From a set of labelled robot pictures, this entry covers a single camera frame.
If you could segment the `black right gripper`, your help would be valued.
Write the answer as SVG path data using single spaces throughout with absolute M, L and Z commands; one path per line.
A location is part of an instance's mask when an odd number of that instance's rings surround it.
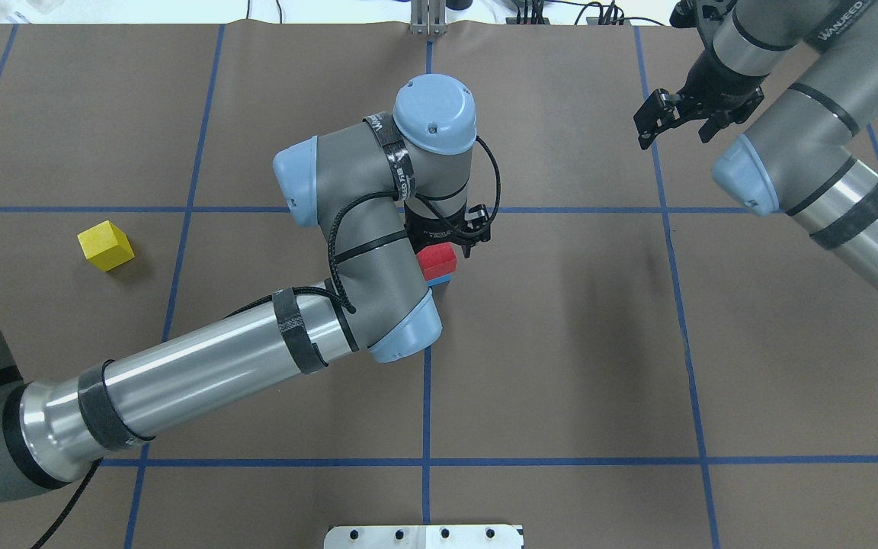
M 633 115 L 641 150 L 682 121 L 707 119 L 698 129 L 702 143 L 709 143 L 729 125 L 746 122 L 763 103 L 764 80 L 763 75 L 746 76 L 729 69 L 715 53 L 701 53 L 678 94 L 655 89 Z

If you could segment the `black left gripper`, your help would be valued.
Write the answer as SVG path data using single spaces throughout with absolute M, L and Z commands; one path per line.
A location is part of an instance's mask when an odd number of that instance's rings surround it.
M 405 233 L 412 248 L 452 242 L 460 247 L 464 259 L 470 257 L 471 251 L 478 243 L 491 239 L 490 223 L 491 214 L 485 204 L 477 204 L 467 209 L 463 206 L 443 221 L 435 217 L 418 215 L 410 206 L 405 206 Z M 449 225 L 457 228 L 459 232 L 454 234 Z

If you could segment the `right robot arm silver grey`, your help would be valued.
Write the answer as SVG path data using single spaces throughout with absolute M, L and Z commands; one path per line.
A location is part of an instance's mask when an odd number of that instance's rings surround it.
M 759 216 L 783 213 L 878 293 L 878 172 L 848 143 L 878 118 L 878 1 L 679 1 L 676 28 L 703 52 L 678 91 L 634 114 L 641 149 L 699 120 L 703 142 L 749 121 L 764 80 L 795 47 L 816 60 L 712 166 L 719 188 Z

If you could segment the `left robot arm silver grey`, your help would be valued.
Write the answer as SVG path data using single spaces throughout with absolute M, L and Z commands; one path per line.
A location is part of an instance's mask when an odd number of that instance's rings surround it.
M 25 382 L 0 330 L 0 502 L 62 489 L 111 453 L 353 352 L 386 364 L 432 345 L 442 323 L 417 253 L 490 239 L 497 212 L 466 202 L 480 143 L 466 84 L 414 77 L 392 111 L 275 154 L 290 215 L 324 234 L 326 281 L 60 383 Z

